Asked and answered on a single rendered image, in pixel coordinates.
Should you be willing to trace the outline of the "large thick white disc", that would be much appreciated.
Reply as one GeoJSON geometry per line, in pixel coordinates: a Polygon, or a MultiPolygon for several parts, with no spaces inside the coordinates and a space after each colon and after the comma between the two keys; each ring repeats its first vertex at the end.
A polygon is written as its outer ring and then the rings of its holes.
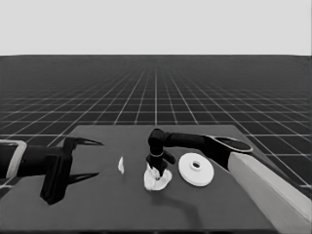
{"type": "Polygon", "coordinates": [[[195,152],[185,153],[179,158],[178,171],[184,180],[198,187],[207,186],[215,176],[212,163],[195,152]]]}

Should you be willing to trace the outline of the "white round carrier with pins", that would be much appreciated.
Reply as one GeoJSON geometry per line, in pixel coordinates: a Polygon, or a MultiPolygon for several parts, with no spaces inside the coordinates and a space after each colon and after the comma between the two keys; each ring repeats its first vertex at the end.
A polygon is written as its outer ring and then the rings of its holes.
{"type": "Polygon", "coordinates": [[[169,182],[165,182],[163,177],[159,176],[158,170],[153,169],[153,171],[154,171],[154,175],[151,175],[149,172],[145,170],[144,175],[143,175],[143,182],[145,182],[146,180],[155,180],[156,186],[153,191],[160,191],[164,189],[171,180],[169,182]]]}

